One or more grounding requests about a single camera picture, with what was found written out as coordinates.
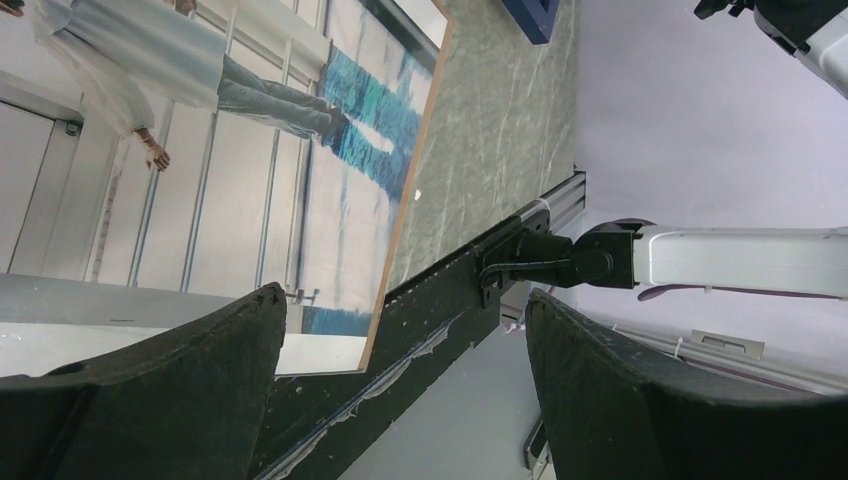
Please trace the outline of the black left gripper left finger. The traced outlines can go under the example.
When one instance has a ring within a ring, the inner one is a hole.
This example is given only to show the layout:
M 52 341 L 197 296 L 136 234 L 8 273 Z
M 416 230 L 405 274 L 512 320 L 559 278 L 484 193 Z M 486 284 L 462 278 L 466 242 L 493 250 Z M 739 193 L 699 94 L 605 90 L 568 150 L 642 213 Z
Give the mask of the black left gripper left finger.
M 287 303 L 267 284 L 177 328 L 1 381 L 5 479 L 244 479 Z

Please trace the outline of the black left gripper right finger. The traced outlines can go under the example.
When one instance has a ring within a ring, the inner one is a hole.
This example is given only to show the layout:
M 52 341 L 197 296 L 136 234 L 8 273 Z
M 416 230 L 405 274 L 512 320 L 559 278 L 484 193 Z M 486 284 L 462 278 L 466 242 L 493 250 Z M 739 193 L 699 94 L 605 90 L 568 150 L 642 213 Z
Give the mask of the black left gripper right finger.
M 843 479 L 847 399 L 687 365 L 541 290 L 525 309 L 561 479 Z

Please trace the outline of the printed photo of person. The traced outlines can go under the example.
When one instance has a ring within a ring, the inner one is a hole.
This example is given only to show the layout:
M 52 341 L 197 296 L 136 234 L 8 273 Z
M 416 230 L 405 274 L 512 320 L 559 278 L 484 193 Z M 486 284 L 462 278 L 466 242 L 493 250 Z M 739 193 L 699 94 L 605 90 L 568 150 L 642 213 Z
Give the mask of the printed photo of person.
M 2 374 L 270 283 L 277 375 L 356 372 L 446 25 L 430 2 L 3 2 Z

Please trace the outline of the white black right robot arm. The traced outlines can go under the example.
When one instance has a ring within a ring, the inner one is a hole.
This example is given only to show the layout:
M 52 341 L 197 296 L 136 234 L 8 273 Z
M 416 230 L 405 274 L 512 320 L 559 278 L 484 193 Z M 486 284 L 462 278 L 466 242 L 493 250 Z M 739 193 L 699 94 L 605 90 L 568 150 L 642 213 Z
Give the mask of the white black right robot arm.
M 749 11 L 757 28 L 841 95 L 847 93 L 844 1 L 701 1 L 695 16 Z M 518 225 L 478 255 L 488 303 L 514 282 L 632 290 L 719 290 L 795 298 L 847 297 L 847 230 L 678 228 L 642 219 L 605 222 L 576 240 L 553 233 L 540 198 Z

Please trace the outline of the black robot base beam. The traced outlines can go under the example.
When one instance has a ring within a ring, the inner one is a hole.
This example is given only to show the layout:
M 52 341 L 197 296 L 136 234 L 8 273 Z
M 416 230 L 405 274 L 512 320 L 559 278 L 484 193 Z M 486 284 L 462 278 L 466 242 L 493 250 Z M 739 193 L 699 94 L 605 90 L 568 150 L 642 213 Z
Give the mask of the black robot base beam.
M 480 270 L 514 256 L 525 230 L 546 232 L 546 210 L 516 214 L 385 300 L 362 373 L 274 382 L 250 479 L 336 479 L 462 354 L 496 330 L 507 281 L 482 287 Z

